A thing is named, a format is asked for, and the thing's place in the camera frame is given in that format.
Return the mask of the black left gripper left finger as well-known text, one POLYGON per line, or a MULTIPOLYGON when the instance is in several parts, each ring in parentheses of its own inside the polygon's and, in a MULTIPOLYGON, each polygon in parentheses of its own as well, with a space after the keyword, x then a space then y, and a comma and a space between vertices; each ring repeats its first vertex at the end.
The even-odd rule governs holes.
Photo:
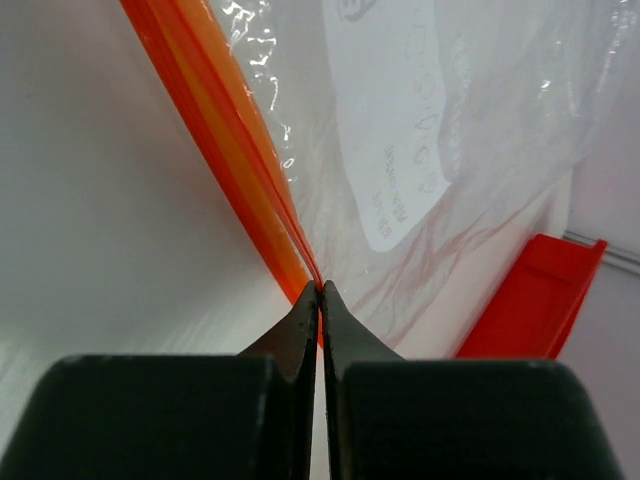
POLYGON ((37 383, 5 479, 305 479, 318 297, 222 355, 82 355, 37 383))

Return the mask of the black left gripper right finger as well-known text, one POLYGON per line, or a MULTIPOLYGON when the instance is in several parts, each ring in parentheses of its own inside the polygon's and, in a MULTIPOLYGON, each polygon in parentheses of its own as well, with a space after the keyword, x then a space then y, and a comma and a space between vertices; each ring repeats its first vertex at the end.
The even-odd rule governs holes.
POLYGON ((547 360, 407 360, 320 296, 334 479, 619 479, 590 397, 547 360))

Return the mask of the clear zip top bag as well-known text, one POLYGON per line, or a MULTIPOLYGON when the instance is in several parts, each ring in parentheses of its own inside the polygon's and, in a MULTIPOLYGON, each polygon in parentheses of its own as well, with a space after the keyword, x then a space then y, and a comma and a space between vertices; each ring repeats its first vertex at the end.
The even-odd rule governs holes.
POLYGON ((331 280, 391 346, 581 160, 635 1, 126 1, 282 292, 331 280))

